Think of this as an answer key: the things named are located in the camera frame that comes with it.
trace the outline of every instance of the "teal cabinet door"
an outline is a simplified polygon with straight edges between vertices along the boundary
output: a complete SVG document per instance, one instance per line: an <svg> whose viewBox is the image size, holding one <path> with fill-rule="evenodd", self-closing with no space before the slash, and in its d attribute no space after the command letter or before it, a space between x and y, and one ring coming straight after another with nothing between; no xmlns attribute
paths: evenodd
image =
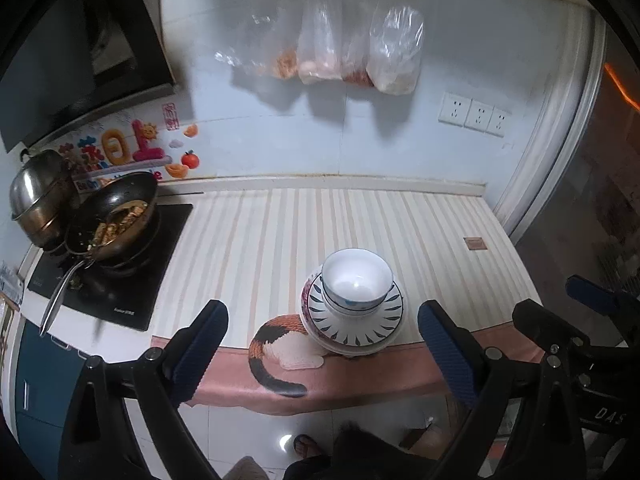
<svg viewBox="0 0 640 480"><path fill-rule="evenodd" d="M15 377L15 413L62 428L84 360L27 321Z"/></svg>
<svg viewBox="0 0 640 480"><path fill-rule="evenodd" d="M58 480L58 456L62 428L36 420L23 413L15 414L18 444L44 480Z"/></svg>

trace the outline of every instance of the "clear plastic bag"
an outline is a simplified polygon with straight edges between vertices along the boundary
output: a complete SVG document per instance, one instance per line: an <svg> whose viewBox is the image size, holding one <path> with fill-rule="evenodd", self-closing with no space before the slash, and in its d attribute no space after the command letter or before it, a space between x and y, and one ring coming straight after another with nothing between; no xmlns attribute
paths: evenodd
<svg viewBox="0 0 640 480"><path fill-rule="evenodd" d="M343 32L342 45L342 80L368 88L373 86L373 81L367 73L373 7L374 4L369 0L362 1L354 7L348 20L349 25Z"/></svg>
<svg viewBox="0 0 640 480"><path fill-rule="evenodd" d="M298 40L298 75L304 84L341 79L342 0L305 0Z"/></svg>
<svg viewBox="0 0 640 480"><path fill-rule="evenodd" d="M420 0L378 0L369 34L367 73L378 90L403 95L420 75L424 15Z"/></svg>
<svg viewBox="0 0 640 480"><path fill-rule="evenodd" d="M250 74L289 79L298 73L301 23L302 0L259 0L214 56Z"/></svg>

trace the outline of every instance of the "patterned plate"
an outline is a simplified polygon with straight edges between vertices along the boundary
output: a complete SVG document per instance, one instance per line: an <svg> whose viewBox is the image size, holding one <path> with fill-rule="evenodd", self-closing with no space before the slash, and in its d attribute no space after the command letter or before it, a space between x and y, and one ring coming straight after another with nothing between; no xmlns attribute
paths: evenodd
<svg viewBox="0 0 640 480"><path fill-rule="evenodd" d="M319 269L302 291L302 321L309 334L325 348L344 355L366 355L382 350L400 332L404 315L402 294L394 282L385 300L370 314L348 316L322 300Z"/></svg>

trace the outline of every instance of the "white wall socket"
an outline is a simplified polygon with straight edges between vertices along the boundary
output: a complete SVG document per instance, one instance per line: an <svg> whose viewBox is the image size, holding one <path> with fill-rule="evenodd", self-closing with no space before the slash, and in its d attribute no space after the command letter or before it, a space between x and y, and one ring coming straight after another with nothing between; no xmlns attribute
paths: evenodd
<svg viewBox="0 0 640 480"><path fill-rule="evenodd" d="M471 99L468 97L446 93L442 100L442 108L440 109L438 120L441 123L463 126L470 106Z"/></svg>
<svg viewBox="0 0 640 480"><path fill-rule="evenodd" d="M491 114L491 119L489 119L489 124L486 128L486 132L498 137L504 137L504 134L509 127L510 117L510 113L498 108L494 108L494 111Z"/></svg>
<svg viewBox="0 0 640 480"><path fill-rule="evenodd" d="M481 103L480 101L473 99L471 101L469 113L466 115L465 128L471 128L472 130L478 130L479 132L486 131L493 111L494 107L491 105Z"/></svg>

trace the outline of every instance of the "flip-flop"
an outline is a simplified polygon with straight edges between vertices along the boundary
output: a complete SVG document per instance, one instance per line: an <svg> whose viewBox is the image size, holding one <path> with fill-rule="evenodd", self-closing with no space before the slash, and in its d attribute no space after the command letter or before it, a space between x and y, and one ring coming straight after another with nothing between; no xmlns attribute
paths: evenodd
<svg viewBox="0 0 640 480"><path fill-rule="evenodd" d="M309 454L311 449L315 448L315 454ZM296 452L300 458L310 458L312 456L324 455L324 451L318 443L306 434L299 434L293 439L293 451Z"/></svg>

